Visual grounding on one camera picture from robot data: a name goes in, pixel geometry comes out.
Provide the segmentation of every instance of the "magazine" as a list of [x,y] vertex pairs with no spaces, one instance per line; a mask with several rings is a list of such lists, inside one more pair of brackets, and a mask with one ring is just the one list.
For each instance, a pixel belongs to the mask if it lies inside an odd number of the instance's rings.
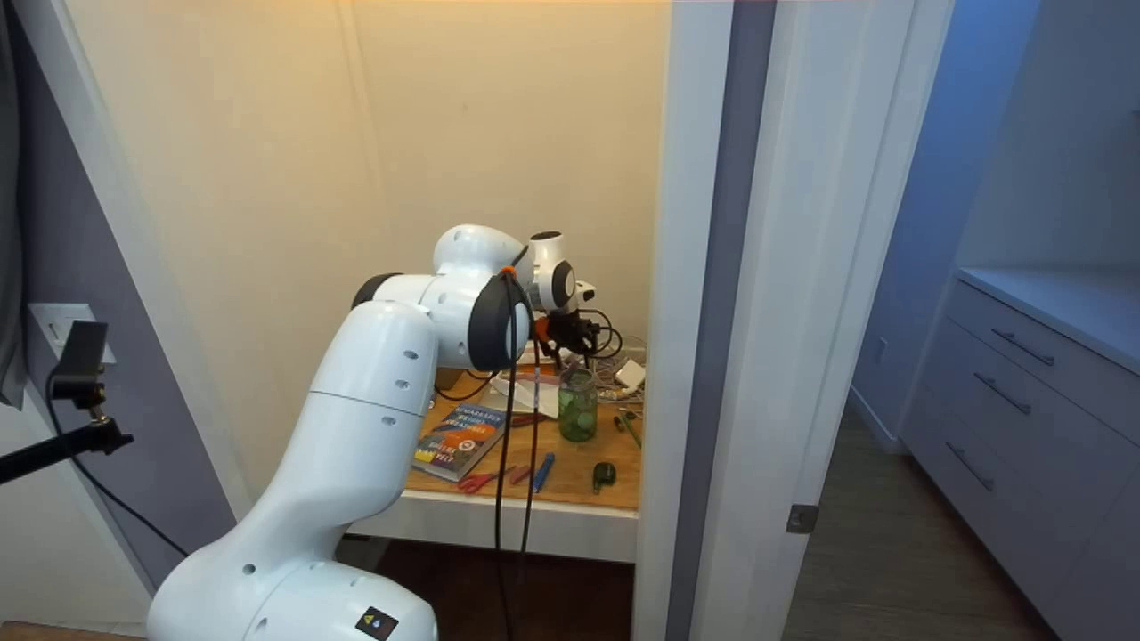
[[498,409],[454,405],[441,422],[421,434],[412,466],[441,480],[460,480],[486,447],[493,447],[501,422],[507,414]]

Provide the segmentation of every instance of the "table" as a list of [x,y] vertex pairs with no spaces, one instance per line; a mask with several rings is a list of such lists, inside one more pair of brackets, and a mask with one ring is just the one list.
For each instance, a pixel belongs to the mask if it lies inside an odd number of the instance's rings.
[[[476,380],[460,376],[450,394],[465,394]],[[422,432],[450,416],[454,403],[435,397]],[[616,426],[618,414],[635,414],[631,432]],[[534,491],[526,549],[571,560],[635,562],[636,554],[636,503],[641,503],[641,403],[602,403],[597,434],[592,442],[565,442],[556,420],[537,422],[537,464],[556,454],[547,480]],[[534,422],[510,432],[507,466],[530,464]],[[498,445],[472,466],[472,475],[498,470]],[[596,464],[616,466],[616,483],[596,486]],[[520,549],[526,483],[501,483],[501,549]],[[454,483],[408,470],[402,498],[352,527],[352,533],[408,536],[436,546],[493,546],[493,483],[463,495]]]

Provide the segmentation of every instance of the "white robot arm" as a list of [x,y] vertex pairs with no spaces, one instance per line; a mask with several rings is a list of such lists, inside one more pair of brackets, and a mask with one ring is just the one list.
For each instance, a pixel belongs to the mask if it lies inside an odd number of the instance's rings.
[[558,235],[524,245],[476,223],[435,243],[435,273],[365,282],[318,365],[270,486],[235,532],[173,567],[149,604],[149,637],[436,637],[428,602],[336,562],[336,546],[350,522],[397,498],[435,365],[501,370],[530,334],[530,308],[571,308],[578,296]]

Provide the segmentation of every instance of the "floor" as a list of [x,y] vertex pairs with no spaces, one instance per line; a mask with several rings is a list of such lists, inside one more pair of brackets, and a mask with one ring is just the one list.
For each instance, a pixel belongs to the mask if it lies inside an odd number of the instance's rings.
[[[501,641],[493,562],[485,551],[389,546],[363,562],[422,596],[441,641]],[[623,641],[635,568],[537,560],[507,567],[515,641]],[[1049,641],[973,533],[864,426],[839,426],[783,641]],[[43,628],[0,628],[0,641],[108,641]]]

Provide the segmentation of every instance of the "drawer handle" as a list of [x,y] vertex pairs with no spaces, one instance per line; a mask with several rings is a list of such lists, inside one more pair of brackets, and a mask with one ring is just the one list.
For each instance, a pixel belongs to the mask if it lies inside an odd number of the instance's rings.
[[952,454],[959,458],[959,466],[966,466],[966,475],[982,486],[982,491],[998,491],[995,476],[974,470],[974,464],[970,458],[966,447],[959,447],[954,442],[942,442],[952,447]]
[[1028,416],[1034,414],[1034,405],[1028,403],[1023,403],[1023,397],[1015,397],[1010,393],[1003,393],[995,376],[985,376],[985,374],[973,374],[980,383],[985,383],[998,397],[1003,397],[1010,409],[1017,409],[1023,416]]
[[1039,351],[1034,345],[1027,345],[1015,331],[995,329],[995,334],[1008,345],[1015,345],[1017,351],[1027,351],[1028,358],[1055,365],[1056,358],[1049,351]]

